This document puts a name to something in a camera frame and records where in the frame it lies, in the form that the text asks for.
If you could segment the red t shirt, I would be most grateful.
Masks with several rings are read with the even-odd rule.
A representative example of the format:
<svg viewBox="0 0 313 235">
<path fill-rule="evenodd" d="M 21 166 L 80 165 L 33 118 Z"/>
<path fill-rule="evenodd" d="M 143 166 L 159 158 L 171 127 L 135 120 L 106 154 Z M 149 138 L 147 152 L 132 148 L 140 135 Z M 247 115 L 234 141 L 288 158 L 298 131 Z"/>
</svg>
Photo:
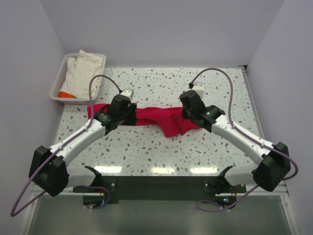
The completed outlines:
<svg viewBox="0 0 313 235">
<path fill-rule="evenodd" d="M 87 108 L 88 118 L 93 118 L 105 126 L 106 134 L 115 130 L 119 126 L 120 120 L 108 115 L 109 104 L 96 104 Z M 177 135 L 184 135 L 192 129 L 198 130 L 199 127 L 190 120 L 182 117 L 182 107 L 171 108 L 137 108 L 137 123 L 135 126 L 157 125 L 165 137 L 170 138 Z"/>
</svg>

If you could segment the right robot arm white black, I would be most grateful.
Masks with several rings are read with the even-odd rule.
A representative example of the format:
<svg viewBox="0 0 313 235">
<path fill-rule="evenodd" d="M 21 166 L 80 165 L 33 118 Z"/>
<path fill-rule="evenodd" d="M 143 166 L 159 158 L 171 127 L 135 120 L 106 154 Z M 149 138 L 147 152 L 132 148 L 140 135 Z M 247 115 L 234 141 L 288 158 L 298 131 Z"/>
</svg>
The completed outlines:
<svg viewBox="0 0 313 235">
<path fill-rule="evenodd" d="M 206 107 L 194 90 L 184 92 L 179 99 L 183 106 L 183 118 L 232 143 L 254 162 L 254 165 L 224 169 L 218 176 L 221 191 L 230 192 L 237 185 L 256 184 L 272 192 L 288 174 L 291 164 L 285 158 L 289 154 L 285 144 L 272 144 L 230 122 L 217 106 Z"/>
</svg>

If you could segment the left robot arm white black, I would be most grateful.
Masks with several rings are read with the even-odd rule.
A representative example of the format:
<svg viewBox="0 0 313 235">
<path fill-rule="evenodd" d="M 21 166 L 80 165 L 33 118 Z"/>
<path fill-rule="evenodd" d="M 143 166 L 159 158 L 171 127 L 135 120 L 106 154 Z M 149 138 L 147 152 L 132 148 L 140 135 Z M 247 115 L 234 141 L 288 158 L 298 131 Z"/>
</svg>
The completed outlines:
<svg viewBox="0 0 313 235">
<path fill-rule="evenodd" d="M 38 147 L 32 159 L 29 179 L 50 196 L 59 195 L 70 187 L 85 187 L 98 191 L 102 175 L 93 167 L 68 169 L 70 163 L 90 144 L 108 135 L 119 125 L 136 123 L 133 90 L 124 90 L 112 99 L 107 110 L 94 112 L 87 123 L 63 141 L 46 148 Z"/>
</svg>

